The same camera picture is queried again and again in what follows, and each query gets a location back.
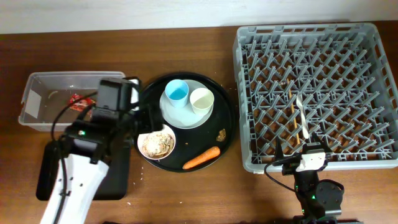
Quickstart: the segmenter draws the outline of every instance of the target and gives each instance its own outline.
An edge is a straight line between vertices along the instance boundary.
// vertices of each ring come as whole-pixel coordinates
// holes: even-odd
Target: cup
[[[189,101],[195,114],[204,116],[214,103],[214,94],[206,88],[197,88],[191,93]]]
[[[166,85],[166,96],[175,108],[183,108],[188,101],[189,87],[183,80],[172,80]]]

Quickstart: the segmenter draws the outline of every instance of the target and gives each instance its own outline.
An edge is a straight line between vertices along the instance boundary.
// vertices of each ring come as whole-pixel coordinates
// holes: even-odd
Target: white wall
[[[398,19],[398,0],[0,0],[0,34]]]

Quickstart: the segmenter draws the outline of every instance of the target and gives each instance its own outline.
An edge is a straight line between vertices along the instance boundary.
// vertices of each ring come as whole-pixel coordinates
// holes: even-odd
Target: blue cup
[[[189,87],[182,80],[172,80],[166,85],[166,96],[175,108],[183,108],[188,101]]]

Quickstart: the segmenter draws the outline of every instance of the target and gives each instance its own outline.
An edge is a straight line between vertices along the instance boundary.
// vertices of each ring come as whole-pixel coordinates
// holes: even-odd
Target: white cup
[[[189,102],[192,105],[192,110],[197,115],[206,115],[214,103],[213,93],[206,88],[197,88],[191,93]]]

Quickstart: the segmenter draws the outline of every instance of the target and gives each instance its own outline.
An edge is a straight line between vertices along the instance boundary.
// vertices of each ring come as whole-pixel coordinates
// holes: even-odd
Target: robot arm
[[[124,139],[162,129],[163,117],[158,105],[138,107],[138,86],[138,79],[131,82],[102,79],[97,104],[90,106],[93,109],[90,121],[84,120],[87,107],[66,128],[57,141],[62,152],[57,179],[40,223],[84,223],[112,156],[122,148]]]

